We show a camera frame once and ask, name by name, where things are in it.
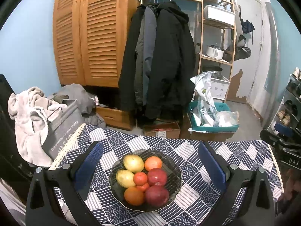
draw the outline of plastic bag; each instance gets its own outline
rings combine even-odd
[[[238,112],[220,111],[215,115],[214,127],[232,127],[238,124]]]
[[[195,90],[199,95],[198,113],[201,125],[208,124],[211,127],[214,124],[215,114],[217,112],[214,100],[211,94],[211,71],[192,77],[190,80],[195,84]]]

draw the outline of cooking pot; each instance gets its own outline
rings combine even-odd
[[[222,77],[222,70],[223,69],[218,66],[203,66],[202,67],[203,72],[211,71],[212,72],[211,78],[216,78],[216,79]]]
[[[207,46],[206,54],[210,58],[222,59],[224,55],[224,51],[218,46],[211,45],[211,46]]]

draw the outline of table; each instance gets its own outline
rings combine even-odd
[[[90,194],[85,201],[88,208],[102,225],[115,226],[196,226],[209,213],[221,195],[197,155],[200,141],[183,139],[163,139],[161,137],[137,136],[119,131],[84,124],[69,140],[56,161],[56,167],[72,163],[84,153],[93,141],[103,144],[103,156],[94,176]],[[283,191],[279,168],[267,143],[262,140],[233,143],[209,142],[217,154],[240,169],[256,170],[265,168],[273,199],[276,201]],[[156,212],[143,213],[125,208],[112,195],[108,176],[112,165],[125,154],[139,149],[155,149],[174,159],[182,171],[182,188],[176,199],[167,207]],[[55,188],[59,202],[65,203],[59,188]],[[245,188],[237,196],[233,208],[225,220],[230,222],[242,202]]]

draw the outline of laundry basket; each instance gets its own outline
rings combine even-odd
[[[77,100],[63,100],[68,106],[67,110],[48,122],[48,136],[42,148],[51,159],[55,159],[60,150],[65,146],[73,133],[84,123],[82,114],[78,109]]]
[[[217,111],[231,111],[229,106],[226,103],[214,103],[214,105],[215,105]],[[232,127],[203,127],[203,126],[198,127],[197,123],[195,121],[195,118],[193,116],[193,109],[197,106],[198,106],[198,102],[193,101],[189,104],[189,107],[188,107],[187,113],[188,113],[188,117],[191,122],[192,130],[205,131],[208,133],[229,133],[229,132],[235,133],[238,130],[239,125],[235,125]]]

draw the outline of white storage bin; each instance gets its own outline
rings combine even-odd
[[[211,94],[213,98],[225,100],[230,82],[226,77],[222,79],[211,78]]]
[[[207,5],[204,8],[204,19],[213,20],[228,26],[233,26],[235,13],[212,5]]]

